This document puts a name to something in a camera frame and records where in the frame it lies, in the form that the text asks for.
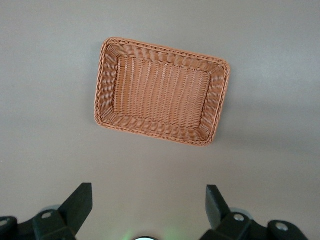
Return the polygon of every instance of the woven wicker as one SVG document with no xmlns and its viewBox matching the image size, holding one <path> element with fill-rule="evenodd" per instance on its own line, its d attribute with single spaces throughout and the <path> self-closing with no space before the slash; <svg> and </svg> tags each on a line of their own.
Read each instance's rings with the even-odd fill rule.
<svg viewBox="0 0 320 240">
<path fill-rule="evenodd" d="M 94 104 L 102 127 L 206 146 L 215 136 L 230 67 L 220 58 L 130 39 L 102 45 Z"/>
</svg>

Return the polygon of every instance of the gray surface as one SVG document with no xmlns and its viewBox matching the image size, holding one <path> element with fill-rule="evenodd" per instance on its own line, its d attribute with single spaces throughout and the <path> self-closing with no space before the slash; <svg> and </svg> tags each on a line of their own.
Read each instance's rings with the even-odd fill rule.
<svg viewBox="0 0 320 240">
<path fill-rule="evenodd" d="M 0 7 L 0 216 L 25 221 L 82 182 L 79 240 L 197 240 L 207 184 L 266 226 L 319 237 L 320 1 L 17 1 Z M 214 143 L 103 129 L 100 47 L 131 38 L 226 59 Z"/>
</svg>

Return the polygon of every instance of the basket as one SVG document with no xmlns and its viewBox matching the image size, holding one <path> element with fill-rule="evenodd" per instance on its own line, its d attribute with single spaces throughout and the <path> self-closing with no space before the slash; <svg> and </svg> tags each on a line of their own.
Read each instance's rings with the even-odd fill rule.
<svg viewBox="0 0 320 240">
<path fill-rule="evenodd" d="M 102 45 L 94 103 L 98 125 L 206 146 L 229 80 L 220 58 L 111 37 Z"/>
</svg>

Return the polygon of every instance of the wicker basket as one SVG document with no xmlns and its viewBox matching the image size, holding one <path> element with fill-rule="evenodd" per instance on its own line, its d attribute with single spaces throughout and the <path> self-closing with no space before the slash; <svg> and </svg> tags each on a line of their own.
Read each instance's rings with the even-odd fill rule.
<svg viewBox="0 0 320 240">
<path fill-rule="evenodd" d="M 220 58 L 108 38 L 100 54 L 95 121 L 109 129 L 206 146 L 217 130 L 229 73 Z"/>
</svg>

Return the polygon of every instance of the brown rectangular basket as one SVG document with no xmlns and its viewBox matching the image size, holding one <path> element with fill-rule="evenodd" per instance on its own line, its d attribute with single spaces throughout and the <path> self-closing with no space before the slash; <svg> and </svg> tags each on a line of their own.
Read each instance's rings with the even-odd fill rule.
<svg viewBox="0 0 320 240">
<path fill-rule="evenodd" d="M 215 136 L 230 74 L 220 58 L 111 37 L 102 45 L 94 103 L 98 125 L 206 146 Z"/>
</svg>

